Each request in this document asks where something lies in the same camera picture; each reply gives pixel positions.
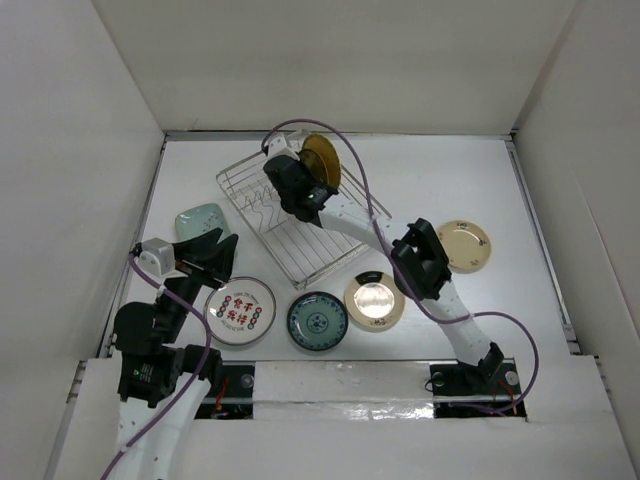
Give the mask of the yellow woven pattern plate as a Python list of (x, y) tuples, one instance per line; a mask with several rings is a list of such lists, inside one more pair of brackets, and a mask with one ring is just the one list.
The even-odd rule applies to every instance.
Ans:
[(341, 164), (330, 140), (320, 134), (311, 134), (302, 143), (303, 148), (311, 149), (321, 156), (328, 172), (328, 186), (338, 189), (341, 183)]

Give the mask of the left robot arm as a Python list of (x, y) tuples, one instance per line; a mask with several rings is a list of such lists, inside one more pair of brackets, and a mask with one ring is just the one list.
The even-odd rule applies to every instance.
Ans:
[(214, 229), (177, 243), (153, 238), (129, 252), (129, 266), (156, 297), (125, 304), (114, 319), (119, 420), (103, 478), (175, 477), (197, 410), (225, 387), (221, 353), (194, 303), (202, 288), (229, 281), (237, 243), (237, 235)]

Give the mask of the brown yellow patterned plate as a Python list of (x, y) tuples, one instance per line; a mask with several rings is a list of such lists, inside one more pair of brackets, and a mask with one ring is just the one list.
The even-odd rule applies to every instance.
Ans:
[(310, 171), (313, 177), (328, 185), (328, 172), (321, 156), (307, 148), (303, 148), (298, 153), (300, 162)]

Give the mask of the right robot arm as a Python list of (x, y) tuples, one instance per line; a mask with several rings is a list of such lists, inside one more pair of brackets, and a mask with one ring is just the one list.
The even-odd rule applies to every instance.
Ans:
[(287, 214), (352, 237), (387, 258), (397, 287), (449, 340), (467, 389), (484, 393), (497, 383), (504, 354), (461, 301), (448, 257), (428, 221), (420, 218), (403, 224), (379, 216), (367, 180), (363, 181), (366, 204), (349, 201), (316, 178), (294, 153), (268, 156), (263, 171)]

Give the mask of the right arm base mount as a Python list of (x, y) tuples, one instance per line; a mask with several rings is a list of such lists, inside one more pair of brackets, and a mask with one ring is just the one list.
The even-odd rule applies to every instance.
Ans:
[(524, 403), (516, 403), (522, 389), (513, 361), (487, 383), (472, 380), (457, 363), (430, 364), (424, 389), (432, 395), (437, 419), (526, 416)]

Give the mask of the cream plate with drawings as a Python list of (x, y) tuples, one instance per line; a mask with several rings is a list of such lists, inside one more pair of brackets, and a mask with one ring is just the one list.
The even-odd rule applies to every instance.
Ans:
[(468, 220), (451, 220), (441, 224), (436, 233), (454, 272), (474, 273), (489, 262), (491, 241), (477, 224)]

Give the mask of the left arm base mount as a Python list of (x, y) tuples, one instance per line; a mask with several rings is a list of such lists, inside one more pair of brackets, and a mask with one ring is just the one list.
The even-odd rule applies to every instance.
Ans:
[(254, 362), (231, 362), (222, 367), (221, 380), (199, 406), (198, 420), (249, 420), (253, 418)]

